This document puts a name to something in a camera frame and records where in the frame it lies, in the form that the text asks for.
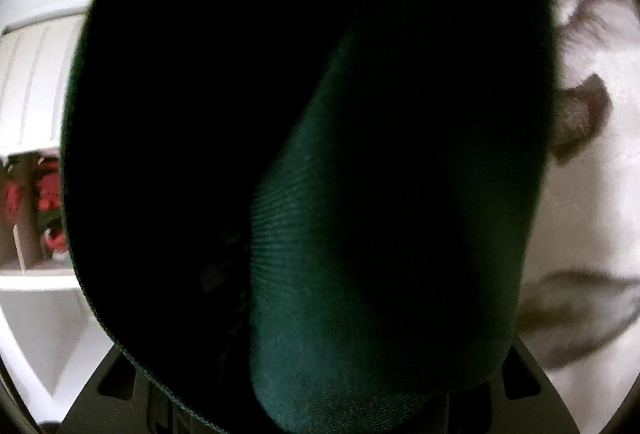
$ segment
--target green cloth bag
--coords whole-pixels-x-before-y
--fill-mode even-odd
[[[255,196],[252,381],[286,431],[386,432],[511,345],[548,0],[366,0]]]
[[[94,0],[62,183],[100,324],[231,434],[388,432],[484,382],[550,136],[549,4]]]

